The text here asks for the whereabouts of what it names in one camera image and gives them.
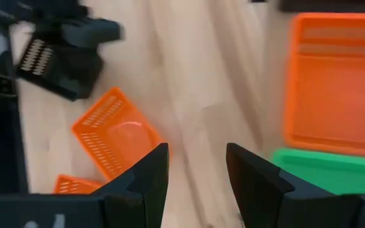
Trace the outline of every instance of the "orange basket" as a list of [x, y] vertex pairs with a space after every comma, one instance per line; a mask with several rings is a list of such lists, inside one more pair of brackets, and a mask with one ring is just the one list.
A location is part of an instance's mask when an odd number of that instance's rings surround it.
[[108, 181], [164, 142], [116, 87], [74, 124], [73, 132]]
[[54, 193], [56, 194], [90, 194], [102, 187], [103, 184], [68, 175], [59, 175]]
[[365, 14], [304, 13], [291, 34], [286, 141], [365, 156]]

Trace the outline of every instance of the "green plastic tray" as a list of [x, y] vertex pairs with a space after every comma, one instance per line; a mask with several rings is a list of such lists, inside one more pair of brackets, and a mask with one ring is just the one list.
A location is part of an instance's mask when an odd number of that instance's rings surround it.
[[365, 193], [365, 158], [279, 149], [273, 164], [333, 194]]

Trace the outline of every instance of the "wooden floor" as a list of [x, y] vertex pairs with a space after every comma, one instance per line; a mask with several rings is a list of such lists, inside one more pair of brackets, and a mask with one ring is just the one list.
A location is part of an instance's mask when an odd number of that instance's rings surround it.
[[[125, 40], [104, 45], [93, 95], [69, 102], [20, 81], [23, 140], [32, 192], [58, 174], [100, 180], [70, 126], [119, 86], [174, 151], [163, 227], [242, 227], [227, 176], [226, 143], [259, 152], [264, 5], [245, 0], [86, 0], [120, 22]], [[14, 51], [32, 30], [14, 31]]]

